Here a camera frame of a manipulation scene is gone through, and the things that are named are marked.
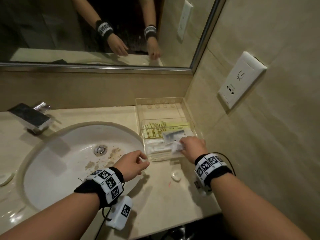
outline sink rim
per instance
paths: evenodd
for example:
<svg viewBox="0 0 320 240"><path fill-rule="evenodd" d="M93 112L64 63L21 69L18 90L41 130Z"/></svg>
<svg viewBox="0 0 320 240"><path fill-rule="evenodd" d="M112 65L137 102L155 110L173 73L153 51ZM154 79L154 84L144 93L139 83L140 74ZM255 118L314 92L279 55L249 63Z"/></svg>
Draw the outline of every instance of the sink rim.
<svg viewBox="0 0 320 240"><path fill-rule="evenodd" d="M16 183L17 192L18 192L19 196L21 197L23 203L25 203L27 206L31 207L36 212L41 211L30 202L30 200L26 196L24 186L23 186L23 179L26 174L26 171L27 171L29 165L31 164L31 162L37 156L37 154L41 151L41 149L44 148L48 142L56 139L57 137L62 137L63 135L65 135L66 133L68 133L74 129L77 129L80 127L85 127L85 126L90 126L90 125L106 125L106 126L116 127L118 129L123 130L126 133L129 133L130 135L134 136L136 139L138 139L138 141L141 142L141 145L143 146L142 138L135 131L133 131L132 129L130 129L124 125L120 125L120 124L113 123L113 122L89 121L89 122L82 122L82 123L73 124L73 125L67 126L65 128L62 128L62 129L50 134L49 136L44 138L42 141L40 141L38 144L36 144L31 149L31 151L26 155L26 157L23 159L22 163L20 164L20 166L17 170L17 173L16 173L16 182L15 183Z"/></svg>

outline clear plastic tray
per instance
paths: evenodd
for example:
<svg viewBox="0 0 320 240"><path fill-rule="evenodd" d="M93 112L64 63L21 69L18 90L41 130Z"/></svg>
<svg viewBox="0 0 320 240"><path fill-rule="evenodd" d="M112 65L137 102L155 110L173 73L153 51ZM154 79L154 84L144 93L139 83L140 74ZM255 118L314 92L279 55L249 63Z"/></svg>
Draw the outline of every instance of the clear plastic tray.
<svg viewBox="0 0 320 240"><path fill-rule="evenodd" d="M157 128L154 130L156 136L160 136L161 131L178 130L179 127L190 128L193 134L198 136L183 97L136 98L136 113L139 134L142 136L144 143L144 151L151 161L164 161L182 157L182 154L172 155L171 152L148 154L146 140L150 139L149 136L153 136L150 133L151 127Z"/></svg>

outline mirror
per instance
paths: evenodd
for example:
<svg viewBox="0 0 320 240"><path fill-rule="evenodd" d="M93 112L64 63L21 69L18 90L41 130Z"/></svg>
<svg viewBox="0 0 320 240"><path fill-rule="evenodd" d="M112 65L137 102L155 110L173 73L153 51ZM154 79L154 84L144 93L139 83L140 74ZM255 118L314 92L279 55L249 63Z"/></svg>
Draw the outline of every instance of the mirror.
<svg viewBox="0 0 320 240"><path fill-rule="evenodd" d="M0 61L189 68L214 2L0 0Z"/></svg>

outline reflected hand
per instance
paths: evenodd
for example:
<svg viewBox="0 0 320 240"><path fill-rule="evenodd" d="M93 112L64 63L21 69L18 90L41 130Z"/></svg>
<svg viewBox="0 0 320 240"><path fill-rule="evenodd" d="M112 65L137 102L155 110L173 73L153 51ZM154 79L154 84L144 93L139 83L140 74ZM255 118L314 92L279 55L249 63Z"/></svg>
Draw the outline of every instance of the reflected hand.
<svg viewBox="0 0 320 240"><path fill-rule="evenodd" d="M114 33L112 33L108 39L107 42L111 48L111 50L118 56L127 56L128 47L123 43L122 39L120 39L118 36L116 36Z"/></svg>
<svg viewBox="0 0 320 240"><path fill-rule="evenodd" d="M158 41L155 37L148 38L146 47L151 60L157 60L159 57L161 57L161 51Z"/></svg>
<svg viewBox="0 0 320 240"><path fill-rule="evenodd" d="M146 154L141 151L129 152L123 155L114 165L122 175L125 182L134 179L136 176L141 175L141 171L146 169L150 162L142 161L139 157L146 160Z"/></svg>
<svg viewBox="0 0 320 240"><path fill-rule="evenodd" d="M199 139L196 136L187 136L182 137L180 142L185 147L185 150L182 150L181 153L193 164L199 156L208 153L204 139Z"/></svg>

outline person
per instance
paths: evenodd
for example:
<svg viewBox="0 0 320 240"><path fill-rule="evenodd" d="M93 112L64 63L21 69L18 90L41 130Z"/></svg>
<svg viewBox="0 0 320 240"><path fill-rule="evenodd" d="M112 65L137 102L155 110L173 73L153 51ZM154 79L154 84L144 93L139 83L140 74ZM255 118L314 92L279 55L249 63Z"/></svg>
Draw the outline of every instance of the person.
<svg viewBox="0 0 320 240"><path fill-rule="evenodd" d="M136 23L131 23L135 16L133 12L134 0L72 0L77 12L86 22L98 31L98 26L106 22L112 30L118 25L115 23L128 23L127 28L135 27ZM146 29L156 27L156 10L154 0L139 0L143 20ZM128 47L114 32L106 33L102 36L110 49L118 56L127 56ZM146 37L147 51L151 60L157 60L161 56L156 35Z"/></svg>
<svg viewBox="0 0 320 240"><path fill-rule="evenodd" d="M197 137L183 137L182 154L195 163L208 154L206 143ZM123 155L115 164L123 180L129 181L141 174L150 163L141 151ZM210 181L211 189L223 216L237 238L245 240L306 240L307 235L285 215L262 197L255 194L231 173L224 173ZM0 240L70 240L80 239L100 207L96 193L72 193L48 208L21 222L0 236Z"/></svg>

